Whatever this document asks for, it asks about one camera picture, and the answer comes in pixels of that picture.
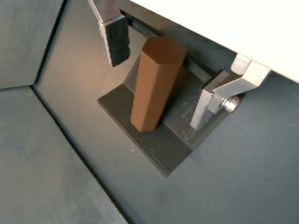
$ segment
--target wooden block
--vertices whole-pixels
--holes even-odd
[[[140,132],[155,130],[186,52],[168,37],[152,37],[144,43],[131,115],[131,123]]]

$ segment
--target gray floor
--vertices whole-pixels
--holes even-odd
[[[127,223],[28,87],[0,90],[0,223]]]
[[[135,223],[299,223],[299,85],[271,75],[166,178],[98,105],[124,80],[87,1],[70,0],[38,89]]]

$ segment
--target gray wall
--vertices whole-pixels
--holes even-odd
[[[38,89],[135,223],[299,223],[299,85],[272,74],[166,178],[98,104],[140,53],[130,38],[111,68],[88,2],[70,0]]]
[[[0,88],[32,85],[63,0],[2,0]]]

